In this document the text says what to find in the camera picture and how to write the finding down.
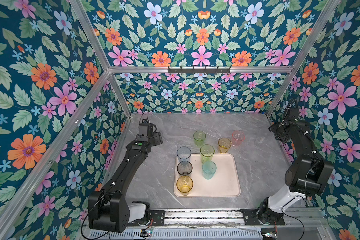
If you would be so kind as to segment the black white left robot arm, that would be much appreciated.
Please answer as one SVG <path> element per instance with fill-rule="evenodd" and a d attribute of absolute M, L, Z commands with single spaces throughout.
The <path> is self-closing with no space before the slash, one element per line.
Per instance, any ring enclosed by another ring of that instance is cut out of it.
<path fill-rule="evenodd" d="M 148 222 L 151 218 L 147 202 L 127 203 L 126 195 L 135 173 L 146 160 L 152 147 L 163 143 L 161 133 L 151 137 L 137 136 L 126 147 L 125 156 L 110 180 L 88 198 L 88 223 L 92 230 L 122 233 L 129 223 Z"/>

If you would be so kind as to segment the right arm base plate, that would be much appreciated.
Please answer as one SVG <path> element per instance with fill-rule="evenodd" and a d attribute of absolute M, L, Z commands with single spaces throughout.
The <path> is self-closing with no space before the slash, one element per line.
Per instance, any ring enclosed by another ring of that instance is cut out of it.
<path fill-rule="evenodd" d="M 271 210 L 260 211 L 260 209 L 240 209 L 246 226 L 284 226 L 284 215 Z"/>

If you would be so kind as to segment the green short glass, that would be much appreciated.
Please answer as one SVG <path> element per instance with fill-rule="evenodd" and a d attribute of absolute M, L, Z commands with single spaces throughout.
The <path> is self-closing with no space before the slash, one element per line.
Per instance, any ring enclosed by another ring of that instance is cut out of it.
<path fill-rule="evenodd" d="M 206 134 L 203 131 L 196 131 L 193 134 L 194 143 L 196 146 L 201 147 L 205 144 Z"/>

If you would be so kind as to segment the teal short glass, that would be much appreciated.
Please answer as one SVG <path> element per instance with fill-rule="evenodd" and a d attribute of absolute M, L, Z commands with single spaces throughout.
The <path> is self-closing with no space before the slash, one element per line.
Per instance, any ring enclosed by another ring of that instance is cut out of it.
<path fill-rule="evenodd" d="M 216 173 L 217 166 L 212 161 L 206 161 L 202 165 L 202 174 L 204 179 L 210 180 Z"/>

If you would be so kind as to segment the beige plastic tray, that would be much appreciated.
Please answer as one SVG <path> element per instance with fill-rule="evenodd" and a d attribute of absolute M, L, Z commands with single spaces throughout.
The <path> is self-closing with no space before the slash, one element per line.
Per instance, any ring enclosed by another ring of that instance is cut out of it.
<path fill-rule="evenodd" d="M 201 155 L 191 154 L 190 163 L 193 170 L 190 173 L 190 178 L 194 183 L 193 188 L 188 195 L 183 195 L 177 188 L 177 180 L 181 176 L 175 170 L 175 196 L 180 198 L 239 196 L 241 187 L 234 156 L 231 154 L 216 154 L 213 156 L 212 162 L 217 165 L 217 171 L 211 179 L 207 180 L 203 177 Z"/>

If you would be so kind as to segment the grey tall glass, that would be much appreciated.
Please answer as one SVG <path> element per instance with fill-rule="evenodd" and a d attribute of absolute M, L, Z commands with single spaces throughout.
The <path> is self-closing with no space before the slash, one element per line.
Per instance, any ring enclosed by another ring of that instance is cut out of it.
<path fill-rule="evenodd" d="M 177 172 L 180 176 L 188 176 L 192 171 L 193 165 L 189 161 L 182 161 L 177 165 Z"/>

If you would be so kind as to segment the clear short glass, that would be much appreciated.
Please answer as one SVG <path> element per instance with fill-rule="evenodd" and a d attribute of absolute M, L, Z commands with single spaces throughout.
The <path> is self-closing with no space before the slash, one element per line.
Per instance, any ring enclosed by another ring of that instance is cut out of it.
<path fill-rule="evenodd" d="M 263 145 L 264 145 L 264 141 L 265 141 L 265 137 L 261 137 L 260 139 L 256 140 L 255 146 L 258 149 L 261 149 L 263 147 Z"/>

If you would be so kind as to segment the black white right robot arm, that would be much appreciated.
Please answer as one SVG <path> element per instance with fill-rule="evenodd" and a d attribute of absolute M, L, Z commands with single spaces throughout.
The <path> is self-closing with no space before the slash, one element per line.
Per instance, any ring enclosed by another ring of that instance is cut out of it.
<path fill-rule="evenodd" d="M 285 185 L 259 207 L 258 219 L 265 225 L 278 222 L 299 200 L 321 194 L 334 170 L 333 164 L 319 154 L 305 121 L 282 120 L 272 124 L 269 131 L 283 144 L 291 140 L 297 158 L 285 173 Z"/>

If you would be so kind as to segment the yellow tall glass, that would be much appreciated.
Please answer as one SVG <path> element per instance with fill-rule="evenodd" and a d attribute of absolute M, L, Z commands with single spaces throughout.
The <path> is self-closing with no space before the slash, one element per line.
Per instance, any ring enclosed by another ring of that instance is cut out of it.
<path fill-rule="evenodd" d="M 189 176 L 181 176 L 176 182 L 176 187 L 183 196 L 187 196 L 193 189 L 193 186 L 194 182 Z"/>

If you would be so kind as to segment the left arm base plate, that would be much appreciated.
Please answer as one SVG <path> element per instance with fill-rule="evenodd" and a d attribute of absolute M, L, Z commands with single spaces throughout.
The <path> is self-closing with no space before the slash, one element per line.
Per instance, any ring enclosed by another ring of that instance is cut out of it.
<path fill-rule="evenodd" d="M 162 227 L 165 221 L 164 210 L 150 210 L 146 211 L 142 219 L 134 220 L 128 223 L 128 227 L 148 227 L 148 226 L 159 226 Z"/>

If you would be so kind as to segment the light green tall glass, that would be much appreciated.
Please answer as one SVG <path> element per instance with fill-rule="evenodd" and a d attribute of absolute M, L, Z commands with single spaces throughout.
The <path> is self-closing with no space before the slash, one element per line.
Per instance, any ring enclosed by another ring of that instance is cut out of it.
<path fill-rule="evenodd" d="M 205 144 L 200 148 L 201 161 L 204 164 L 205 162 L 211 161 L 213 155 L 215 154 L 215 149 L 212 145 Z"/>

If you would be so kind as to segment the blue tall glass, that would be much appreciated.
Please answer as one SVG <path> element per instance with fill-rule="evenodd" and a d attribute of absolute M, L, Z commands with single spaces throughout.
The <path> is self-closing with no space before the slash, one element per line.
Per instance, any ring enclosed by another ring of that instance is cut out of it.
<path fill-rule="evenodd" d="M 189 161 L 192 155 L 192 151 L 189 147 L 180 147 L 177 150 L 177 158 L 179 162 Z"/>

